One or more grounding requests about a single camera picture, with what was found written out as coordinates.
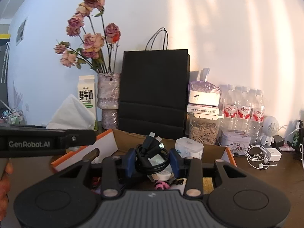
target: sticker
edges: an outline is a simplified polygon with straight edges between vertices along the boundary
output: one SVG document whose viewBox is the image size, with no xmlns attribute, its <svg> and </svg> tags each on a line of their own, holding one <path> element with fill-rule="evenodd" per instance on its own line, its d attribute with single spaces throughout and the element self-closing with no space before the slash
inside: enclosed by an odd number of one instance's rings
<svg viewBox="0 0 304 228">
<path fill-rule="evenodd" d="M 236 105 L 224 105 L 223 106 L 223 113 L 224 113 L 224 117 L 236 117 L 237 115 L 237 106 Z"/>
<path fill-rule="evenodd" d="M 264 120 L 264 109 L 253 109 L 252 110 L 252 121 L 262 122 Z"/>
<path fill-rule="evenodd" d="M 242 119 L 249 119 L 251 113 L 251 107 L 248 106 L 239 106 L 237 108 L 237 117 Z"/>
</svg>

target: white power adapter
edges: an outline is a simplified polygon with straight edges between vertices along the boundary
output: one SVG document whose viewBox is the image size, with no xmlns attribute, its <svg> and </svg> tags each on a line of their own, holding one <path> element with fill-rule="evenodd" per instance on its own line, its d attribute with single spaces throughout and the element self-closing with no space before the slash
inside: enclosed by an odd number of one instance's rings
<svg viewBox="0 0 304 228">
<path fill-rule="evenodd" d="M 282 154 L 275 148 L 265 148 L 265 150 L 269 160 L 279 161 L 281 159 Z"/>
</svg>

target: black paper bag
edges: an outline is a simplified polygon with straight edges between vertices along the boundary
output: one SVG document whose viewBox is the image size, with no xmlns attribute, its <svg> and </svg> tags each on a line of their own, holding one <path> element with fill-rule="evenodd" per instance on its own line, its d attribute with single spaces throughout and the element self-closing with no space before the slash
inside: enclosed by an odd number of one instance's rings
<svg viewBox="0 0 304 228">
<path fill-rule="evenodd" d="M 125 51 L 119 129 L 183 137 L 188 104 L 188 50 Z"/>
</svg>

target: plastic-wrapped vase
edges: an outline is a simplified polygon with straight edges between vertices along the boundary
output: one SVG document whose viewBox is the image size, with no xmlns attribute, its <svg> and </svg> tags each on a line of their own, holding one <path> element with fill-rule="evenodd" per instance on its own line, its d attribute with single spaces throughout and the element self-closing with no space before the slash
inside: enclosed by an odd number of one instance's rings
<svg viewBox="0 0 304 228">
<path fill-rule="evenodd" d="M 118 109 L 120 74 L 98 74 L 97 106 L 103 110 Z"/>
<path fill-rule="evenodd" d="M 104 129 L 118 128 L 117 110 L 102 110 L 101 123 Z"/>
</svg>

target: finger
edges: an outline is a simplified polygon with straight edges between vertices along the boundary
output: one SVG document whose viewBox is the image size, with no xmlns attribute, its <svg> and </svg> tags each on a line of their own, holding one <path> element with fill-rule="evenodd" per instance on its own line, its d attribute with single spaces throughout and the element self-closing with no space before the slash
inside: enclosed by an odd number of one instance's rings
<svg viewBox="0 0 304 228">
<path fill-rule="evenodd" d="M 6 216 L 6 209 L 8 205 L 9 205 L 9 201 L 7 197 L 5 197 L 4 199 L 0 199 L 0 221 L 2 221 Z"/>
<path fill-rule="evenodd" d="M 6 165 L 6 168 L 5 168 L 5 172 L 7 174 L 12 174 L 13 171 L 14 171 L 14 169 L 13 169 L 12 163 L 8 162 L 8 164 Z"/>
<path fill-rule="evenodd" d="M 5 196 L 6 196 L 6 193 L 5 193 L 4 189 L 0 188 L 0 200 L 4 199 Z"/>
<path fill-rule="evenodd" d="M 1 181 L 0 181 L 0 189 L 5 191 L 5 194 L 9 192 L 11 188 L 9 175 L 4 173 Z"/>
</svg>

